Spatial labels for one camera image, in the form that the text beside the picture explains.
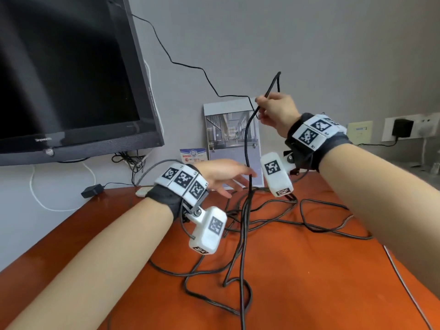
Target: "orange desk surface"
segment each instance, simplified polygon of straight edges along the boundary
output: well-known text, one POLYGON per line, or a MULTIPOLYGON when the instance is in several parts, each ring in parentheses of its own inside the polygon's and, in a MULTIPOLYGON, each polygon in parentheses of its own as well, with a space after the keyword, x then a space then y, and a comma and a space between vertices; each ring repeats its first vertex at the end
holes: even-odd
MULTIPOLYGON (((295 184, 294 192, 298 199, 341 202, 317 173, 310 173, 295 184)), ((140 201, 134 193, 135 189, 130 187, 106 190, 0 273, 0 329, 4 329, 87 242, 140 201)), ((270 198, 268 194, 256 194, 253 207, 270 198)), ((203 205, 222 208, 225 204, 224 198, 212 193, 203 205)), ((254 212, 251 219, 274 217, 286 207, 287 204, 271 203, 254 212)), ((306 204, 305 215, 311 223, 334 227, 348 212, 306 204)), ((300 221, 299 206, 284 219, 300 221)), ((344 231, 366 234, 357 219, 351 220, 344 231)), ((229 234, 217 253, 206 256, 199 269, 225 265, 237 242, 238 234, 229 234)), ((151 258, 167 270, 189 272, 199 255, 188 248, 188 237, 175 222, 151 258)), ((397 266, 432 326, 440 329, 440 301, 404 266, 400 263, 397 266)), ((239 308, 238 283, 222 288, 223 278, 224 273, 197 276, 189 280, 188 287, 239 308)), ((426 329, 376 240, 314 234, 305 227, 270 223, 249 233, 245 278, 254 294, 246 315, 250 330, 426 329)), ((159 273, 147 264, 110 313, 110 329, 240 328, 237 316, 185 294, 182 281, 182 278, 159 273)), ((104 320, 100 330, 108 328, 107 321, 104 320)))

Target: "white plastic housing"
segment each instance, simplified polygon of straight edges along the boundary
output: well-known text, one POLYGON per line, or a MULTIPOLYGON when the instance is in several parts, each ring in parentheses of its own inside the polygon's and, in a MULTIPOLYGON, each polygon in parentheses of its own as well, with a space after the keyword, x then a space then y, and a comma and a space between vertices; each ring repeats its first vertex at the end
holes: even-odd
POLYGON ((190 239, 189 245, 198 253, 209 255, 217 251, 227 216, 215 206, 209 207, 204 214, 192 233, 195 239, 190 239))
POLYGON ((275 152, 263 155, 260 162, 267 186, 275 197, 293 192, 294 186, 286 170, 294 169, 294 164, 288 163, 286 157, 281 159, 275 152))

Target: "small sign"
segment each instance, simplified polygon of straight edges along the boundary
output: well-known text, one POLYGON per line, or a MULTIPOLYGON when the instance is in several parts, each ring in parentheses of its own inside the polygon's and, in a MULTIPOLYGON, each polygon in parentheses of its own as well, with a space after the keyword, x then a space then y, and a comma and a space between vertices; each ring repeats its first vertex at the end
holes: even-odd
POLYGON ((206 148, 181 149, 180 157, 184 164, 207 161, 206 148))

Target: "monitor screen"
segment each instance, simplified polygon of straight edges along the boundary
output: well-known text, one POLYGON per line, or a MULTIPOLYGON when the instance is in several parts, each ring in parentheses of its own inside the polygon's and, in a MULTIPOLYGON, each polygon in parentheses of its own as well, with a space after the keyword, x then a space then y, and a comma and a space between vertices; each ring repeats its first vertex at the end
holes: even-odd
POLYGON ((106 0, 2 6, 20 62, 1 50, 3 122, 11 124, 0 140, 140 120, 106 0))

